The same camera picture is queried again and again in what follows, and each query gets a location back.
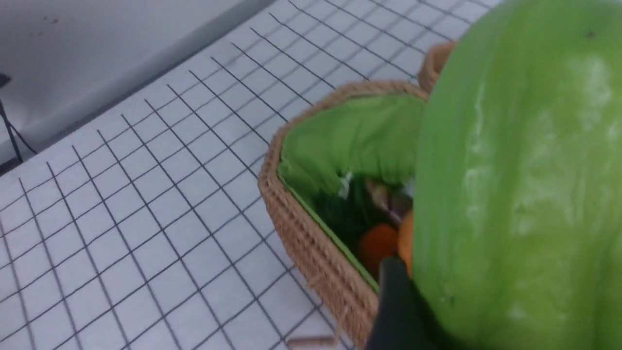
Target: wire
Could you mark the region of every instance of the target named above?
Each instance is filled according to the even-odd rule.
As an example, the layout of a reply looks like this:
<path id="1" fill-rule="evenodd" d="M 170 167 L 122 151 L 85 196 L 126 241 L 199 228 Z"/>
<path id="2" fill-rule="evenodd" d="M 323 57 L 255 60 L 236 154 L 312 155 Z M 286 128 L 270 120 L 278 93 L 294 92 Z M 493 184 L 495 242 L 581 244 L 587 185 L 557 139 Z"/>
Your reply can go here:
<path id="1" fill-rule="evenodd" d="M 15 135 L 17 135 L 17 137 L 19 137 L 19 139 L 23 142 L 24 145 L 26 145 L 26 147 L 31 152 L 33 152 L 34 154 L 37 154 L 37 152 L 32 147 L 30 147 L 28 142 L 26 142 L 26 140 L 19 133 L 19 131 L 17 129 L 15 129 L 15 126 L 13 126 L 13 124 L 11 124 L 11 122 L 9 121 L 9 118 L 7 118 L 6 111 L 4 111 L 4 105 L 2 104 L 2 100 L 0 100 L 0 116 L 2 117 L 2 120 L 4 121 L 4 126 L 6 127 L 6 131 L 9 133 L 9 138 L 11 139 L 11 144 L 13 145 L 13 150 L 15 151 L 15 155 L 17 157 L 17 160 L 20 163 L 24 162 L 24 158 L 22 157 L 22 153 L 19 151 L 19 146 L 17 145 L 17 141 L 15 140 L 15 136 L 13 135 L 13 132 L 11 130 L 15 131 Z"/>
<path id="2" fill-rule="evenodd" d="M 34 149 L 32 149 L 32 147 L 30 147 L 28 142 L 26 142 L 26 140 L 24 140 L 24 137 L 22 136 L 22 134 L 20 134 L 19 131 L 17 129 L 15 129 L 15 126 L 13 126 L 13 124 L 11 124 L 11 122 L 9 122 L 9 125 L 11 126 L 11 129 L 13 129 L 13 131 L 15 131 L 15 134 L 17 135 L 17 137 L 19 137 L 19 139 L 22 140 L 24 145 L 26 145 L 26 147 L 28 147 L 28 149 L 31 152 L 33 152 L 34 154 L 38 154 Z"/>
<path id="3" fill-rule="evenodd" d="M 19 151 L 17 141 L 15 141 L 15 136 L 13 136 L 13 132 L 11 132 L 11 123 L 6 117 L 6 112 L 4 111 L 4 105 L 2 105 L 2 101 L 0 101 L 0 116 L 2 116 L 2 120 L 4 120 L 4 126 L 6 127 L 6 131 L 9 133 L 9 138 L 11 139 L 11 144 L 13 145 L 13 150 L 15 151 L 15 155 L 17 156 L 17 160 L 20 163 L 23 163 L 24 159 L 22 158 L 22 153 Z"/>

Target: white grid mat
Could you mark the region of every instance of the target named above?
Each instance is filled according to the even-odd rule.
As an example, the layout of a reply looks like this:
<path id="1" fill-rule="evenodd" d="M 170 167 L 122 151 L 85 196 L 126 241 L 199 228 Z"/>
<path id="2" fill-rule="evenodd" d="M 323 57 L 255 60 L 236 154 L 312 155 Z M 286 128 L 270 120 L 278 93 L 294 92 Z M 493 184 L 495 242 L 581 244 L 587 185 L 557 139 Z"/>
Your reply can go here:
<path id="1" fill-rule="evenodd" d="M 0 348 L 265 350 L 330 334 L 259 197 L 268 142 L 348 81 L 416 83 L 427 49 L 497 2 L 277 0 L 41 154 L 0 198 Z"/>

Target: large green object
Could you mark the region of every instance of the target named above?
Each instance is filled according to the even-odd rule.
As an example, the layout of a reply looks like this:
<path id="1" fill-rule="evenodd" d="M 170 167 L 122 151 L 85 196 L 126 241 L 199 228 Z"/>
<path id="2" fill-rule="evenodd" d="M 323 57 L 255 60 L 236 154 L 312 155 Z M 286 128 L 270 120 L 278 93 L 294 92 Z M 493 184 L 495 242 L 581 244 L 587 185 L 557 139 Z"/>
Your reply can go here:
<path id="1" fill-rule="evenodd" d="M 622 1 L 493 9 L 418 149 L 413 276 L 455 348 L 622 348 Z"/>

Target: wicker basket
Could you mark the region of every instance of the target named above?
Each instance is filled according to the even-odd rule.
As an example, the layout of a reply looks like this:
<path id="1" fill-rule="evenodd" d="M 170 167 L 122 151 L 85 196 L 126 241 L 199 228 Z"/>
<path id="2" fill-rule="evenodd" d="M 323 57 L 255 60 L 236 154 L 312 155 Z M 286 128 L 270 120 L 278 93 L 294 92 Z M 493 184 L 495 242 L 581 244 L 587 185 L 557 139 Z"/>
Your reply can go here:
<path id="1" fill-rule="evenodd" d="M 424 63 L 417 78 L 419 78 L 419 86 L 428 94 L 432 93 L 432 89 L 434 89 L 434 85 L 436 85 L 436 81 L 439 79 L 440 73 L 455 46 L 455 42 L 446 42 L 433 46 L 425 55 Z"/>
<path id="2" fill-rule="evenodd" d="M 277 167 L 285 135 L 301 121 L 352 97 L 396 93 L 427 99 L 427 93 L 408 82 L 352 83 L 338 88 L 279 130 L 270 144 L 259 175 L 259 190 L 285 250 L 360 349 L 371 331 L 378 296 L 284 187 L 277 175 Z"/>

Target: green cloth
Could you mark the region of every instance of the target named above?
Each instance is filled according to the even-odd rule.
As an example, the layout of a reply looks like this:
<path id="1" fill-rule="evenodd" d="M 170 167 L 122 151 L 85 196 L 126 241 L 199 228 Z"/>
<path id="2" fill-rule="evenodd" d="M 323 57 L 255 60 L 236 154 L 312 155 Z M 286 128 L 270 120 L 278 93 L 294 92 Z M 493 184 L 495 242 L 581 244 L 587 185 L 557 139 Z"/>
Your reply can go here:
<path id="1" fill-rule="evenodd" d="M 415 173 L 425 102 L 410 95 L 359 97 L 322 111 L 292 128 L 283 141 L 279 176 L 293 196 L 341 249 L 363 278 L 373 277 L 328 228 L 314 208 L 321 195 L 337 195 L 348 172 L 398 186 Z"/>

